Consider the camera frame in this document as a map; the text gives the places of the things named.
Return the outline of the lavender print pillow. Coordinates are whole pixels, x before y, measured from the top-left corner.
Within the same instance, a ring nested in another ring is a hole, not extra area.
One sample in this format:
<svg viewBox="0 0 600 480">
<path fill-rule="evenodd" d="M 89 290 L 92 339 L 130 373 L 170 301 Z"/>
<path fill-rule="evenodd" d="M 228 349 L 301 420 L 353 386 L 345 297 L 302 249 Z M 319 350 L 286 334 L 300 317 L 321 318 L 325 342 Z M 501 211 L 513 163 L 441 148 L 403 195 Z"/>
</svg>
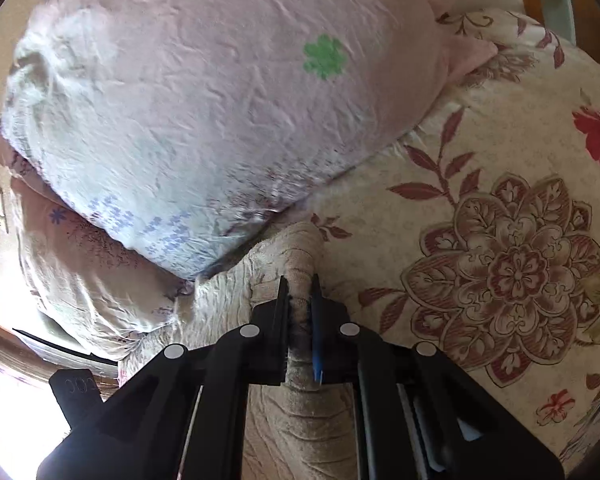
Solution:
<svg viewBox="0 0 600 480">
<path fill-rule="evenodd" d="M 1 133 L 77 214 L 190 280 L 494 57 L 439 0 L 45 0 Z"/>
</svg>

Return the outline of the pink floral pillow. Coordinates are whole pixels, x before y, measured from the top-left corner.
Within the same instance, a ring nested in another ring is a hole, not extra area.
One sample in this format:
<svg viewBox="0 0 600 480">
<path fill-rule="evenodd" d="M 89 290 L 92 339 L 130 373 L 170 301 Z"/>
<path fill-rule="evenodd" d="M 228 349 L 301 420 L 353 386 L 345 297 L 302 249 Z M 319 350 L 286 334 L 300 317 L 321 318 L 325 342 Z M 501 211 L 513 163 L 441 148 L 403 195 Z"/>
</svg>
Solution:
<svg viewBox="0 0 600 480">
<path fill-rule="evenodd" d="M 20 266 L 44 314 L 87 352 L 111 361 L 176 322 L 186 282 L 74 212 L 1 128 L 0 165 L 12 176 Z"/>
</svg>

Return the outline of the floral bed quilt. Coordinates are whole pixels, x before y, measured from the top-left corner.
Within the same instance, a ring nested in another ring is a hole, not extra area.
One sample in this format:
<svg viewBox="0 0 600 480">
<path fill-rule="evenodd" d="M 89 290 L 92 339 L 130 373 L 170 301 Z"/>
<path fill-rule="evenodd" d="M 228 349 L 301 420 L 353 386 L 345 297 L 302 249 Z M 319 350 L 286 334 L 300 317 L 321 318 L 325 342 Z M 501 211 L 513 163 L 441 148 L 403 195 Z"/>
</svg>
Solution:
<svg viewBox="0 0 600 480">
<path fill-rule="evenodd" d="M 600 64 L 528 16 L 411 132 L 294 207 L 320 279 L 388 341 L 428 341 L 576 468 L 600 440 Z"/>
</svg>

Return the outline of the beige cable-knit sweater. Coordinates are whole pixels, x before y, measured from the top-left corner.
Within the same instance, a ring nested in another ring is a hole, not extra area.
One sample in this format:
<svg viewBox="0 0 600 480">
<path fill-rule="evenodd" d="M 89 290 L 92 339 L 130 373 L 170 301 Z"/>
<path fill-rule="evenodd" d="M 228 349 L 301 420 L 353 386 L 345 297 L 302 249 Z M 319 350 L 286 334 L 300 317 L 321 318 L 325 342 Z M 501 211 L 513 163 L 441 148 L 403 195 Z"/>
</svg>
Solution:
<svg viewBox="0 0 600 480">
<path fill-rule="evenodd" d="M 119 363 L 119 382 L 125 384 L 168 344 L 214 344 L 247 323 L 255 306 L 275 299 L 284 278 L 291 305 L 286 379 L 279 387 L 249 390 L 242 478 L 356 478 L 350 391 L 313 380 L 309 298 L 323 249 L 320 231 L 300 222 L 254 245 L 230 269 L 200 278 L 193 293 L 176 303 L 176 320 L 146 335 Z"/>
</svg>

